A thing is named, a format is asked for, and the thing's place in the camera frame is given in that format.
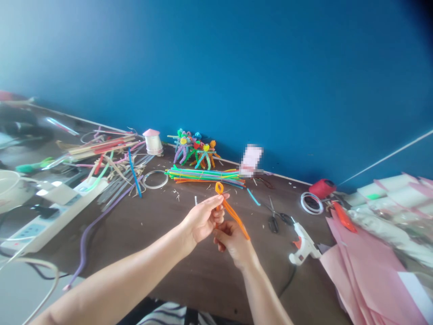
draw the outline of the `hot glue gun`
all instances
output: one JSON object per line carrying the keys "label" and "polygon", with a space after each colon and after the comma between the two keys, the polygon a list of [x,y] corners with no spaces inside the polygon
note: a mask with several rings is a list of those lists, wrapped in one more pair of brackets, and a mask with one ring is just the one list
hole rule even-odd
{"label": "hot glue gun", "polygon": [[308,255],[311,255],[313,258],[316,259],[322,256],[319,250],[314,246],[313,240],[307,234],[304,227],[302,227],[301,224],[299,222],[296,222],[293,218],[292,220],[299,240],[293,242],[298,248],[298,251],[294,254],[289,254],[290,262],[296,265],[301,265],[308,257]]}

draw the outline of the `person's right hand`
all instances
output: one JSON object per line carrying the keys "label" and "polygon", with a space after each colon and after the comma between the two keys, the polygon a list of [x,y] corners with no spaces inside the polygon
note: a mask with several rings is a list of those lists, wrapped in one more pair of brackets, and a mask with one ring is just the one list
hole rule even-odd
{"label": "person's right hand", "polygon": [[245,238],[240,226],[235,221],[224,221],[213,231],[214,244],[220,252],[229,251],[235,265],[241,271],[258,263],[256,251],[251,241]]}

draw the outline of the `wooden table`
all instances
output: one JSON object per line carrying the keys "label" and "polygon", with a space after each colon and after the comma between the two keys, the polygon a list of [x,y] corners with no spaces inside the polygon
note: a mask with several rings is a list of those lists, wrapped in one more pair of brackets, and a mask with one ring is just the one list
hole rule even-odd
{"label": "wooden table", "polygon": [[[69,119],[59,116],[56,118],[62,122]],[[88,128],[92,130],[94,127],[89,125]],[[54,140],[58,139],[57,135],[64,136],[61,131],[55,130],[55,133]],[[53,145],[54,143],[39,148],[39,157],[54,155],[58,149],[53,149]],[[155,157],[145,172],[172,166],[173,151],[172,147],[166,147],[165,156]],[[234,166],[225,162],[222,166],[216,162],[216,167],[226,170]],[[256,186],[250,179],[246,182],[258,200],[268,202],[268,195],[271,195],[275,209],[292,215],[303,225],[315,243],[334,244],[324,219],[325,214],[307,214],[299,204],[300,195],[308,189],[306,185],[276,176],[263,177],[269,180],[275,189],[268,189],[261,182]],[[175,184],[173,180],[169,180],[162,189],[147,190],[142,199],[126,196],[97,224],[90,235],[93,238],[88,248],[88,263],[80,276],[88,277],[152,244],[181,222],[194,206],[195,195],[200,202],[215,194],[214,184],[209,189],[208,186],[206,183]],[[178,193],[173,190],[179,193],[180,202],[176,199]],[[278,220],[279,234],[271,233],[267,224],[271,212],[267,208],[257,206],[246,190],[235,189],[229,185],[225,186],[225,190],[230,190],[229,203],[242,218],[260,262],[275,291],[279,293],[293,272],[293,266],[288,261],[288,254],[296,250],[292,244],[292,241],[297,240],[293,227]],[[61,271],[74,273],[80,259],[81,234],[100,214],[100,206],[92,202],[34,256],[55,263]],[[211,236],[176,265],[150,296],[243,323],[253,322],[242,275],[228,253],[218,252]],[[281,302],[296,325],[350,324],[339,306],[335,288],[320,261],[311,257],[298,267],[292,284],[281,297]]]}

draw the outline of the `white power strip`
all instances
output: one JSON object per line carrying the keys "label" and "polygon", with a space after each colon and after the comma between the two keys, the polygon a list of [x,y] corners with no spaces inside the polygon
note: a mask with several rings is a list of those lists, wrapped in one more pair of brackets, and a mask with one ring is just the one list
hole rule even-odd
{"label": "white power strip", "polygon": [[96,178],[92,177],[89,182],[83,182],[76,186],[74,190],[77,192],[77,196],[67,205],[53,204],[50,208],[56,208],[59,211],[51,217],[43,219],[37,216],[10,237],[10,239],[34,238],[22,241],[4,241],[0,245],[1,249],[12,255],[23,247],[25,247],[23,254],[39,251],[108,186],[106,179],[102,178],[93,190],[85,192],[95,180]]}

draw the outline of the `orange pipe cleaner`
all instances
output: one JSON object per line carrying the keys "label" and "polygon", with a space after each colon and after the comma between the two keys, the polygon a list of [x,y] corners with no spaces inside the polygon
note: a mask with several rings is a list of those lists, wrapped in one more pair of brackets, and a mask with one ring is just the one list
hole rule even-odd
{"label": "orange pipe cleaner", "polygon": [[[224,191],[224,186],[220,182],[216,182],[215,192],[222,195],[223,191]],[[250,240],[249,235],[245,229],[245,226],[242,223],[242,220],[240,220],[239,216],[236,214],[236,212],[233,210],[233,208],[230,206],[230,204],[228,204],[227,201],[224,199],[222,202],[222,205],[227,210],[227,212],[233,217],[233,219],[238,223],[238,225],[240,226],[240,229],[244,233],[245,237],[247,237],[247,239]]]}

